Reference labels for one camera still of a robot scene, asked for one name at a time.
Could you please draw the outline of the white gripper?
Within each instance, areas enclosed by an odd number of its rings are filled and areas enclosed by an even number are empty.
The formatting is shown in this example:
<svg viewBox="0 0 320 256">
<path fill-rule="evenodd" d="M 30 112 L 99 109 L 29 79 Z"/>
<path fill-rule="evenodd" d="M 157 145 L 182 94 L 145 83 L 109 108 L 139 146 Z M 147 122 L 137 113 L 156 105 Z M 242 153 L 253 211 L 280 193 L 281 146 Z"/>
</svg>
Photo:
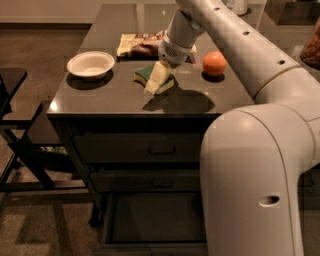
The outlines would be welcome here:
<svg viewBox="0 0 320 256">
<path fill-rule="evenodd" d="M 158 48 L 158 56 L 164 61 L 157 61 L 155 63 L 150 79 L 146 83 L 145 90 L 151 94 L 156 94 L 161 84 L 168 79 L 172 72 L 170 65 L 182 65 L 190 51 L 190 48 L 177 45 L 165 35 Z"/>
</svg>

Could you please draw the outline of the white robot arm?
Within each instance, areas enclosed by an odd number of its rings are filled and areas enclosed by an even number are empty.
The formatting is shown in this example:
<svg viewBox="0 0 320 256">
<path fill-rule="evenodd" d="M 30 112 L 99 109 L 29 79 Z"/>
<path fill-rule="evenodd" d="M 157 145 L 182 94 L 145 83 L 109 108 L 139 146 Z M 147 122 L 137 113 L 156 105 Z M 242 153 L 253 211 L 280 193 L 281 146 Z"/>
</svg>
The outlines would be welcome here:
<svg viewBox="0 0 320 256">
<path fill-rule="evenodd" d="M 320 84 L 221 0 L 175 0 L 159 48 L 181 65 L 207 33 L 251 96 L 207 129 L 200 182 L 209 256 L 304 256 L 298 181 L 320 163 Z"/>
</svg>

